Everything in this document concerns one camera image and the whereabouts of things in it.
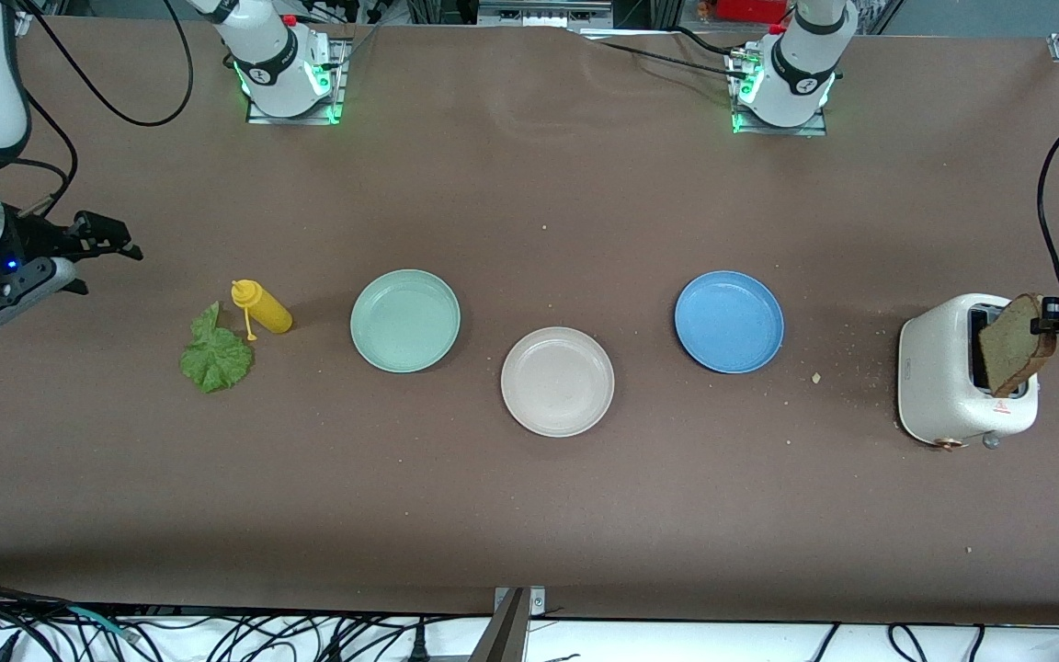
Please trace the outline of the brown toasted bread slice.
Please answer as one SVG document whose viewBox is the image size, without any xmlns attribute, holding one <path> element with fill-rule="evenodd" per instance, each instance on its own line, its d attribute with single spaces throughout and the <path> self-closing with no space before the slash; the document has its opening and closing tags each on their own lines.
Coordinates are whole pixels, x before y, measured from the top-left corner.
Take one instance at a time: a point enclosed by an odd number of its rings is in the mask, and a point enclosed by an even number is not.
<svg viewBox="0 0 1059 662">
<path fill-rule="evenodd" d="M 1017 296 L 979 332 L 986 382 L 993 397 L 1012 394 L 1054 355 L 1056 335 L 1033 332 L 1033 323 L 1041 320 L 1042 303 L 1040 294 Z"/>
</svg>

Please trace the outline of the green lettuce leaf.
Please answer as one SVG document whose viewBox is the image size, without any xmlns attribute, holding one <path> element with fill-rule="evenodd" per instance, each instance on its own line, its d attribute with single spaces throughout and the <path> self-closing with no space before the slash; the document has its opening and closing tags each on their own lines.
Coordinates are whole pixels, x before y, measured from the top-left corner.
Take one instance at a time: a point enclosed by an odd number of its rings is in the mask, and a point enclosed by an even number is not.
<svg viewBox="0 0 1059 662">
<path fill-rule="evenodd" d="M 254 352 L 247 340 L 220 324 L 222 305 L 212 302 L 190 322 L 190 340 L 179 369 L 204 394 L 231 389 L 251 370 Z"/>
</svg>

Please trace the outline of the yellow squeeze bottle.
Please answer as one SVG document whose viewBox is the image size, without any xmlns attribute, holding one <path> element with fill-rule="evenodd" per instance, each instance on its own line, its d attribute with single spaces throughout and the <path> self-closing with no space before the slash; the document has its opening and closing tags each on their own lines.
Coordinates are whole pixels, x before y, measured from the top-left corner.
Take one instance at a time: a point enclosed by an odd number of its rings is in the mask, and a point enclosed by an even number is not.
<svg viewBox="0 0 1059 662">
<path fill-rule="evenodd" d="M 254 342 L 257 339 L 253 323 L 259 324 L 270 334 L 286 334 L 293 325 L 293 317 L 279 299 L 255 280 L 233 280 L 231 282 L 231 298 L 235 306 L 243 311 L 246 340 Z"/>
</svg>

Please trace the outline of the mint green plate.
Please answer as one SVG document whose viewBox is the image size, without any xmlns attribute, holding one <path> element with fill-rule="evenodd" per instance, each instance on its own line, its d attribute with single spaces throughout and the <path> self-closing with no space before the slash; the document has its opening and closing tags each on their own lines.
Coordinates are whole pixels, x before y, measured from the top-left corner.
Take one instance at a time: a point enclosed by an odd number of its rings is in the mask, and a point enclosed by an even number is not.
<svg viewBox="0 0 1059 662">
<path fill-rule="evenodd" d="M 457 342 L 461 309 L 446 281 L 396 269 L 371 281 L 351 311 L 354 347 L 370 365 L 413 373 L 437 364 Z"/>
</svg>

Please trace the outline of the blue plate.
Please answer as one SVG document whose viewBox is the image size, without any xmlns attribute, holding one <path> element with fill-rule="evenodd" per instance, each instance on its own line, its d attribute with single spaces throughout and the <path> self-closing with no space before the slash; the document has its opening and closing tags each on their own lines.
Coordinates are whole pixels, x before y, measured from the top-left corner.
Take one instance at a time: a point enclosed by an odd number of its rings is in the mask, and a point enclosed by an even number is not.
<svg viewBox="0 0 1059 662">
<path fill-rule="evenodd" d="M 778 355 L 785 320 L 764 282 L 728 269 L 693 278 L 674 304 L 674 330 L 701 366 L 744 374 Z"/>
</svg>

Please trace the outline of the beige plate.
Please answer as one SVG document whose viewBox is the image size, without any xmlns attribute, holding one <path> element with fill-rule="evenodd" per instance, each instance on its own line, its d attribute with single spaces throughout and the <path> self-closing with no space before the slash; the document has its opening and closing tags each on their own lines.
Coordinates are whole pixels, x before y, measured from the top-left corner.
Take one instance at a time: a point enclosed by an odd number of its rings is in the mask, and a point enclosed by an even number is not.
<svg viewBox="0 0 1059 662">
<path fill-rule="evenodd" d="M 576 328 L 538 328 L 505 357 L 500 390 L 523 428 L 546 439 L 580 435 L 612 406 L 615 372 L 609 353 Z"/>
</svg>

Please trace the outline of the white toaster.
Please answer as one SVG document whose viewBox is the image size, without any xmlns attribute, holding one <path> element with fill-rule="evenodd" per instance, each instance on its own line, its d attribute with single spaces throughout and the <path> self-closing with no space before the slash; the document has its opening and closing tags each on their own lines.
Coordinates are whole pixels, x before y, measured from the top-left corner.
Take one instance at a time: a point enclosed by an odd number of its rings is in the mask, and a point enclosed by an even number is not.
<svg viewBox="0 0 1059 662">
<path fill-rule="evenodd" d="M 1008 395 L 993 395 L 979 347 L 979 332 L 1008 303 L 999 296 L 964 294 L 907 320 L 898 343 L 896 412 L 909 436 L 946 450 L 979 441 L 994 449 L 1033 427 L 1037 377 Z"/>
</svg>

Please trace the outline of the red box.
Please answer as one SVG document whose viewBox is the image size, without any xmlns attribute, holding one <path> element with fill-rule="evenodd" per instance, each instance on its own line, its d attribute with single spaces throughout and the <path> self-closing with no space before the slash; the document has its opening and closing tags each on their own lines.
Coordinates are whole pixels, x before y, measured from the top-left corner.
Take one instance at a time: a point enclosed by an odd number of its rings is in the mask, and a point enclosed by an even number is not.
<svg viewBox="0 0 1059 662">
<path fill-rule="evenodd" d="M 791 0 L 713 0 L 714 15 L 740 24 L 779 24 Z"/>
</svg>

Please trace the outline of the brown table cover sheet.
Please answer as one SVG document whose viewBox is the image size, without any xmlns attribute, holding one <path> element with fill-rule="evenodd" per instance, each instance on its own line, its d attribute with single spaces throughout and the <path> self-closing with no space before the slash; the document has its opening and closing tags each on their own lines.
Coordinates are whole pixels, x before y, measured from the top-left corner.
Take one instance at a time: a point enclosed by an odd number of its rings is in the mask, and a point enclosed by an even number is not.
<svg viewBox="0 0 1059 662">
<path fill-rule="evenodd" d="M 163 127 L 103 109 L 40 29 L 18 43 L 80 155 L 60 213 L 121 219 L 144 260 L 84 261 L 88 296 L 0 328 L 1 587 L 479 613 L 538 584 L 564 616 L 1059 623 L 1059 350 L 1038 421 L 995 450 L 917 444 L 894 392 L 908 318 L 1055 288 L 1042 39 L 854 41 L 810 139 L 733 133 L 707 73 L 467 26 L 382 26 L 341 124 L 253 126 L 214 29 L 189 41 L 193 99 Z M 351 339 L 396 269 L 461 309 L 413 373 Z M 677 339 L 677 297 L 718 269 L 778 299 L 757 371 Z M 247 376 L 204 394 L 179 358 L 212 302 L 246 340 L 233 280 L 293 325 L 253 323 Z M 567 439 L 500 390 L 513 345 L 552 326 L 615 372 L 607 414 Z"/>
</svg>

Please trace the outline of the aluminium profile bar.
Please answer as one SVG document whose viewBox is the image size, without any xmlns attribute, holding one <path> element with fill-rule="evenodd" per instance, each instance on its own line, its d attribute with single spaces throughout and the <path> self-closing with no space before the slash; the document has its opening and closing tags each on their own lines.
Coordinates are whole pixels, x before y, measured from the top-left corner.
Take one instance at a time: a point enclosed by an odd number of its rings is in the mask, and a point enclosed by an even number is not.
<svg viewBox="0 0 1059 662">
<path fill-rule="evenodd" d="M 504 589 L 468 662 L 524 662 L 533 588 Z"/>
</svg>

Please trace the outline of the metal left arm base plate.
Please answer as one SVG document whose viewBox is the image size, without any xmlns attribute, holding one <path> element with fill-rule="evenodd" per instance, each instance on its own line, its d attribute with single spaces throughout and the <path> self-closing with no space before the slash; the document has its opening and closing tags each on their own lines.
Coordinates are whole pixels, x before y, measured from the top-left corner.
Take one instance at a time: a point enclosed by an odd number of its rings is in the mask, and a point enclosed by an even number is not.
<svg viewBox="0 0 1059 662">
<path fill-rule="evenodd" d="M 794 127 L 780 127 L 769 124 L 756 111 L 744 105 L 747 94 L 752 96 L 757 89 L 762 76 L 762 66 L 760 64 L 759 41 L 748 41 L 738 49 L 731 49 L 730 54 L 724 55 L 723 62 L 726 64 L 726 71 L 731 73 L 743 73 L 743 78 L 736 78 L 728 84 L 731 99 L 732 130 L 733 133 L 754 133 L 754 135 L 790 135 L 790 137 L 824 137 L 826 135 L 826 118 L 824 104 L 828 100 L 828 88 L 831 80 L 824 87 L 823 96 L 816 101 L 813 117 Z"/>
</svg>

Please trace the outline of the silver frame rail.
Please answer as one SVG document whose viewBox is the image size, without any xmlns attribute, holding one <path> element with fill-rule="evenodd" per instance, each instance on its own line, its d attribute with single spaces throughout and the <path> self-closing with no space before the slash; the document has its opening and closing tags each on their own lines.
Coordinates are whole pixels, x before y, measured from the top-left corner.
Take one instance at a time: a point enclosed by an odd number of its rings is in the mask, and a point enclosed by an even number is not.
<svg viewBox="0 0 1059 662">
<path fill-rule="evenodd" d="M 612 0 L 478 0 L 478 26 L 613 29 Z"/>
</svg>

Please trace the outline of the small metal bracket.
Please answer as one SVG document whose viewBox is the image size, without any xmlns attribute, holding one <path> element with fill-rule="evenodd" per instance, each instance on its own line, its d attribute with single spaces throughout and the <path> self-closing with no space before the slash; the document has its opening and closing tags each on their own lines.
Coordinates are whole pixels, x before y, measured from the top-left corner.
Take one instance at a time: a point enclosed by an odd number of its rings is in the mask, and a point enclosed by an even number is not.
<svg viewBox="0 0 1059 662">
<path fill-rule="evenodd" d="M 501 603 L 504 602 L 505 595 L 511 591 L 511 587 L 497 587 L 495 590 L 495 603 L 493 612 L 500 608 Z M 530 595 L 530 618 L 538 619 L 546 613 L 548 602 L 546 602 L 546 587 L 544 586 L 532 586 L 527 587 L 527 595 Z"/>
</svg>

